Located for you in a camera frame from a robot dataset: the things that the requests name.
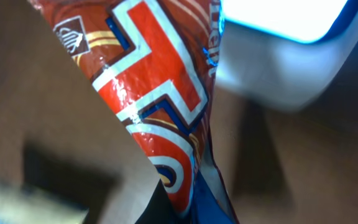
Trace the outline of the orange Top chocolate bar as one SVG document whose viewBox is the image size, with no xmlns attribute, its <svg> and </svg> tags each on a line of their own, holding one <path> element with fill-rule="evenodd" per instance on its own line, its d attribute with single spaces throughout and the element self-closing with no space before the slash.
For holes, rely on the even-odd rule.
<svg viewBox="0 0 358 224">
<path fill-rule="evenodd" d="M 220 1 L 32 1 L 155 166 L 182 223 L 237 223 L 210 117 Z"/>
</svg>

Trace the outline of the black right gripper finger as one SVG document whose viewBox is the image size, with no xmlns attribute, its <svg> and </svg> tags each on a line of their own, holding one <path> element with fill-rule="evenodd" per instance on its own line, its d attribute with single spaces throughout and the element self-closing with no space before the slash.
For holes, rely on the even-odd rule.
<svg viewBox="0 0 358 224">
<path fill-rule="evenodd" d="M 177 224 L 179 221 L 161 181 L 135 224 Z"/>
</svg>

